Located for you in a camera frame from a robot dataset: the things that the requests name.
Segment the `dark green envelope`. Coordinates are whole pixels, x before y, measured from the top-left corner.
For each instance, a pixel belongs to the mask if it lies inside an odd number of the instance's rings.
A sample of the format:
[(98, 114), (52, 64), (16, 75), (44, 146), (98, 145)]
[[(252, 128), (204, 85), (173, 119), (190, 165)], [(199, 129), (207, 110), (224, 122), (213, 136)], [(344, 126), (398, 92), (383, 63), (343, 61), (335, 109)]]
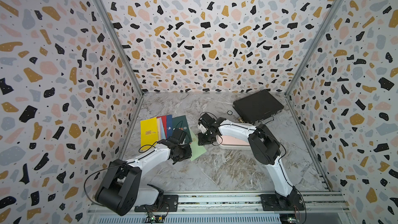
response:
[(192, 137), (189, 129), (189, 125), (187, 122), (187, 118), (185, 115), (183, 116), (178, 116), (178, 117), (173, 117), (172, 118), (172, 128), (173, 130), (175, 129), (181, 129), (187, 133), (187, 136), (185, 138), (184, 144), (191, 144), (192, 143)]

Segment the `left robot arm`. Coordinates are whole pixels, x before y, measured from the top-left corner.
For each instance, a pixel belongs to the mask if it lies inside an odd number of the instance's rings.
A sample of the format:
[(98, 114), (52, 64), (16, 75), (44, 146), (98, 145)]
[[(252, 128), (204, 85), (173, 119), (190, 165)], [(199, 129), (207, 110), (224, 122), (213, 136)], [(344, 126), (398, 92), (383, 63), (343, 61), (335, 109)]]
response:
[(152, 184), (144, 185), (141, 179), (168, 160), (176, 164), (191, 158), (192, 150), (190, 144), (185, 142), (186, 137), (185, 131), (175, 129), (167, 139), (144, 145), (147, 150), (140, 156), (127, 161), (112, 161), (94, 195), (94, 202), (120, 216), (132, 208), (155, 212), (168, 207), (164, 190)]

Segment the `pink envelope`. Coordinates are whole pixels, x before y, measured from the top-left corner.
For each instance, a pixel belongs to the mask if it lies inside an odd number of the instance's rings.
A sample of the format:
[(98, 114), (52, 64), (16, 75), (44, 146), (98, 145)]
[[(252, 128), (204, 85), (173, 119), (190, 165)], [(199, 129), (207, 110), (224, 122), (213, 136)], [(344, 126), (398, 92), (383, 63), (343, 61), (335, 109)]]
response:
[(250, 146), (247, 141), (243, 141), (243, 140), (234, 138), (232, 136), (227, 136), (227, 135), (219, 136), (218, 142), (221, 145), (225, 145), (225, 146)]

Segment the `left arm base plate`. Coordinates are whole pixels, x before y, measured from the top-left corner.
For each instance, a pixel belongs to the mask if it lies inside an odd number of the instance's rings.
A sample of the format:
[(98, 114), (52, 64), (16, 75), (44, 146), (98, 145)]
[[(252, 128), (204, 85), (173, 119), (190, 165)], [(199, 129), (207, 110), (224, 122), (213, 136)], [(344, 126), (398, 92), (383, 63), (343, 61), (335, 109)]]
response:
[(179, 195), (158, 196), (154, 204), (134, 207), (134, 212), (176, 212)]

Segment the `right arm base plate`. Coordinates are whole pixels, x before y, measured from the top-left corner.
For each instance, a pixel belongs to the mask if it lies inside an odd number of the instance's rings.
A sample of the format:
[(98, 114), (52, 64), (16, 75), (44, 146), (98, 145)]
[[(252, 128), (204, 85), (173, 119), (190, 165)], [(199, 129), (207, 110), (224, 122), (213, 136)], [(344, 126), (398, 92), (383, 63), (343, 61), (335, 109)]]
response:
[(288, 197), (283, 197), (279, 194), (262, 194), (260, 195), (260, 203), (264, 211), (305, 210), (300, 194), (295, 192)]

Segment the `white storage box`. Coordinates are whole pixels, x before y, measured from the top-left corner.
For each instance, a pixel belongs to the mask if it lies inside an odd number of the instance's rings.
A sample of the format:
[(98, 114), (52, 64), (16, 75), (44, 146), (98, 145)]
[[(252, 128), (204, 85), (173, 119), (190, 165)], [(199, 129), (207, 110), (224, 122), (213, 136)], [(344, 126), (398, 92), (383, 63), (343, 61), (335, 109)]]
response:
[(232, 136), (217, 136), (217, 142), (219, 143), (219, 147), (222, 149), (251, 150), (250, 144), (247, 141), (242, 141)]

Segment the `light green envelope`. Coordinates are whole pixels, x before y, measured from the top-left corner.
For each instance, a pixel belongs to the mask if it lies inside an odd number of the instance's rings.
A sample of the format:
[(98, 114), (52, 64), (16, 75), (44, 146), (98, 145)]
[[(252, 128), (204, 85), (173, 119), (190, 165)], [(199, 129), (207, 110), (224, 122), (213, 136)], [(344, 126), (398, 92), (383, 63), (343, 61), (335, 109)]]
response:
[(199, 139), (191, 129), (189, 129), (189, 134), (190, 134), (190, 138), (189, 138), (190, 147), (191, 147), (191, 151), (192, 151), (190, 161), (194, 161), (199, 156), (206, 153), (207, 150), (204, 146), (199, 146)]

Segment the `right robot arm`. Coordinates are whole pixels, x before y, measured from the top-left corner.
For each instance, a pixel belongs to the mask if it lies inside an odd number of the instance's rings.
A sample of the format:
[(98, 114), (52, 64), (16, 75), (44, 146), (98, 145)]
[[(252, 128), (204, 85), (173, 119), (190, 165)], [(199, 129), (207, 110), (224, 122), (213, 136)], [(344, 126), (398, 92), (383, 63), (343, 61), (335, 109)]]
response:
[(198, 144), (200, 146), (212, 144), (225, 145), (227, 138), (242, 141), (249, 145), (254, 158), (267, 170), (274, 183), (275, 197), (265, 206), (275, 210), (303, 209), (296, 187), (287, 176), (282, 163), (281, 143), (271, 133), (269, 128), (260, 124), (236, 123), (226, 118), (214, 119), (204, 113), (198, 120)]

